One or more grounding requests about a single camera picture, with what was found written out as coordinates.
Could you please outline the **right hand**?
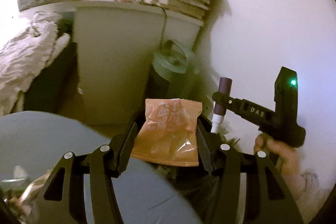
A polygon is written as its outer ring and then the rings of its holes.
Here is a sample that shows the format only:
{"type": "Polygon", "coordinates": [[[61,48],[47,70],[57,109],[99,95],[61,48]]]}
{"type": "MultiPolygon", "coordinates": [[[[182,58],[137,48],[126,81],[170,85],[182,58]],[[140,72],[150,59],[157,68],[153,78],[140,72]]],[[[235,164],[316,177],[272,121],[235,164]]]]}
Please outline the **right hand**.
{"type": "Polygon", "coordinates": [[[295,200],[298,200],[306,188],[306,181],[300,174],[298,152],[281,141],[273,140],[265,134],[260,134],[255,139],[254,153],[268,151],[279,157],[282,161],[280,173],[291,191],[295,200]]]}

